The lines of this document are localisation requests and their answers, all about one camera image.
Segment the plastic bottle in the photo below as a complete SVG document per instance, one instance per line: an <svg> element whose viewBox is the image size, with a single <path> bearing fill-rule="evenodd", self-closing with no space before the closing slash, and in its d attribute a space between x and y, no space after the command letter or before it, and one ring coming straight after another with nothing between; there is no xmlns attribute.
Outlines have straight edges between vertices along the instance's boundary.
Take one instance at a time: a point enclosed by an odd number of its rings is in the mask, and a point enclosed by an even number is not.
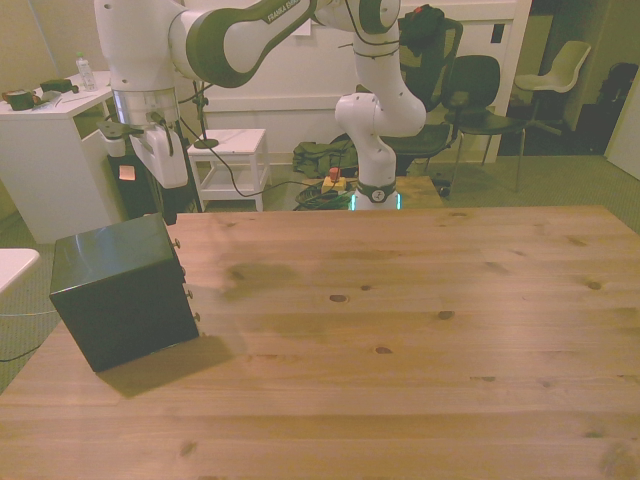
<svg viewBox="0 0 640 480"><path fill-rule="evenodd" d="M84 54L82 52L78 52L78 59L76 60L76 65L78 65L78 71L80 72L80 76L82 77L82 81L84 82L84 88L88 92L92 92L97 90L96 80L93 77L93 72L91 71L91 67L89 66L89 62L84 59Z"/></svg>

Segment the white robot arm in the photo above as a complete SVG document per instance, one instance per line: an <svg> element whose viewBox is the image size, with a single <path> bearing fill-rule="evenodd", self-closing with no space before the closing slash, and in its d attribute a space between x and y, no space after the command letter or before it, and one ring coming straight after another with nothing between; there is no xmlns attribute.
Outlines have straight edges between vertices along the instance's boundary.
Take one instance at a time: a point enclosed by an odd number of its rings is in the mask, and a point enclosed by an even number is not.
<svg viewBox="0 0 640 480"><path fill-rule="evenodd" d="M189 10L173 0L95 0L118 119L136 129L136 154L165 188L187 182L173 131L180 118L176 68L187 78L235 88L313 16L353 32L357 75L372 93L343 97L336 119L358 151L358 209L396 207L395 154L380 136L415 135L426 121L422 102L400 73L399 10L400 0L260 0L244 9L211 11Z"/></svg>

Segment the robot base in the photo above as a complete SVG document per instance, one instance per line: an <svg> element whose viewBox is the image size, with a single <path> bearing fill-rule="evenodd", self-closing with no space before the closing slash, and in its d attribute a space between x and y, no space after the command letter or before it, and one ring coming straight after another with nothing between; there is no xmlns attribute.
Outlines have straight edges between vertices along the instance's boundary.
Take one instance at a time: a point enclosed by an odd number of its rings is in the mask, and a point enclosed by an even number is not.
<svg viewBox="0 0 640 480"><path fill-rule="evenodd" d="M351 197L349 210L400 210L402 208L402 196L393 192L382 203L373 203L369 197L356 191Z"/></svg>

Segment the office chair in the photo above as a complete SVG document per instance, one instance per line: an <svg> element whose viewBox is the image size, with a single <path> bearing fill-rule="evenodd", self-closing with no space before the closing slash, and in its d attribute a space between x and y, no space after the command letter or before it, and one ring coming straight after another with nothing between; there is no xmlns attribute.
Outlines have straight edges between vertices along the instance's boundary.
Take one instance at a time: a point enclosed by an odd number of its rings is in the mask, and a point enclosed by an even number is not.
<svg viewBox="0 0 640 480"><path fill-rule="evenodd" d="M400 67L405 83L424 103L427 112L441 103L443 85L451 73L462 32L460 22L445 18L430 42L419 47L400 46ZM450 148L455 141L451 133L448 123L426 124L414 137L382 137L382 141L396 153L396 174L406 175L414 159L426 158L426 169L432 157ZM448 195L448 181L435 180L434 185L441 196Z"/></svg>
<svg viewBox="0 0 640 480"><path fill-rule="evenodd" d="M460 144L458 145L458 155L456 156L456 164L451 179L450 193L453 192L453 184L462 156L465 135L486 135L489 137L482 159L482 165L484 166L493 136L517 132L520 132L521 138L516 173L516 192L519 189L520 164L524 154L526 138L525 129L529 125L529 121L496 115L488 110L487 107L495 100L499 88L500 64L495 58L486 55L468 55L455 59L442 99L442 104L449 109L449 113L445 115L445 120L454 124L454 127L460 132ZM461 92L466 93L468 98L466 105L460 111L456 98Z"/></svg>
<svg viewBox="0 0 640 480"><path fill-rule="evenodd" d="M585 42L569 41L564 44L560 53L551 64L551 70L546 75L518 75L515 78L516 87L528 92L557 92L566 93L571 90L578 81L580 68L584 64L591 45ZM538 110L542 102L542 96L536 96L531 126L540 128L554 135L562 135L562 130L553 128L546 123L537 120Z"/></svg>

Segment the green carpet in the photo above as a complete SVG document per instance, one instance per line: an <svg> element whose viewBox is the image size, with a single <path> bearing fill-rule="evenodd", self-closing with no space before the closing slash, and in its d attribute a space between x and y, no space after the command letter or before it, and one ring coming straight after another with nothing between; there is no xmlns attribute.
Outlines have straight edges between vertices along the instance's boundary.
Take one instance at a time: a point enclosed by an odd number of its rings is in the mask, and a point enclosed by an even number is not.
<svg viewBox="0 0 640 480"><path fill-rule="evenodd" d="M640 181L601 156L524 157L516 193L517 157L462 164L446 207L603 205L640 233ZM432 178L451 178L452 164L432 164Z"/></svg>
<svg viewBox="0 0 640 480"><path fill-rule="evenodd" d="M515 185L516 157L498 157L495 164L481 167L463 164L458 171L445 207L514 207L549 205L603 205L637 233L640 233L640 181L600 156L525 157L520 192ZM452 164L432 163L428 174L450 178ZM272 170L273 183L300 180L290 166ZM295 184L275 188L264 195L265 210L292 210L295 196L303 187ZM255 211L255 202L211 202L207 211ZM48 299L53 246L36 245L19 217L0 231L0 248L35 248L42 261L21 288L0 303L0 314L52 310ZM57 314L36 317L0 317L0 359L12 358L44 341L60 318ZM0 393L9 385L30 355L0 363Z"/></svg>

